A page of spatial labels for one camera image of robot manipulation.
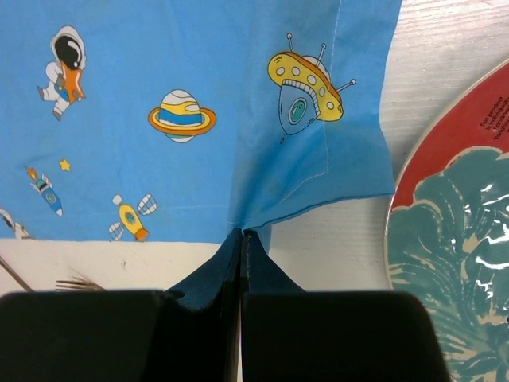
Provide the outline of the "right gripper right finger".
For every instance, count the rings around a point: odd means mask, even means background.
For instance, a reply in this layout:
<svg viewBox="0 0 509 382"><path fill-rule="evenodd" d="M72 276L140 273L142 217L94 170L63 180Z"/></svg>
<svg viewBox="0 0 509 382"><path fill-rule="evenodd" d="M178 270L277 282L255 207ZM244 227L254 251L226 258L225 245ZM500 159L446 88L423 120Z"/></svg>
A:
<svg viewBox="0 0 509 382"><path fill-rule="evenodd" d="M241 250L245 381L447 381L430 317L412 294L308 292L248 231Z"/></svg>

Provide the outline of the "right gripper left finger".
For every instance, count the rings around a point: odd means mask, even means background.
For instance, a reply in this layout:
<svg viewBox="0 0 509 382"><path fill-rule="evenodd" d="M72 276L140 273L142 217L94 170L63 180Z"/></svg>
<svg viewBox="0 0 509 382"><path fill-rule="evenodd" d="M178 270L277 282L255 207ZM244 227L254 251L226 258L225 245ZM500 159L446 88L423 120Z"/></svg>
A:
<svg viewBox="0 0 509 382"><path fill-rule="evenodd" d="M243 234L168 290L11 293L4 381L234 381Z"/></svg>

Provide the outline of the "blue space-print cloth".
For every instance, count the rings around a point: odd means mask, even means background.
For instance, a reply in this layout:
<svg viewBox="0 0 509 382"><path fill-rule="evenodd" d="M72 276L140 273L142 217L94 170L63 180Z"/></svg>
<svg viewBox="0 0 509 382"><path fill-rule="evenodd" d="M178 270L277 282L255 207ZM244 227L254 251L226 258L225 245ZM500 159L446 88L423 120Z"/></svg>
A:
<svg viewBox="0 0 509 382"><path fill-rule="evenodd" d="M391 195L401 6L2 2L2 238L219 243Z"/></svg>

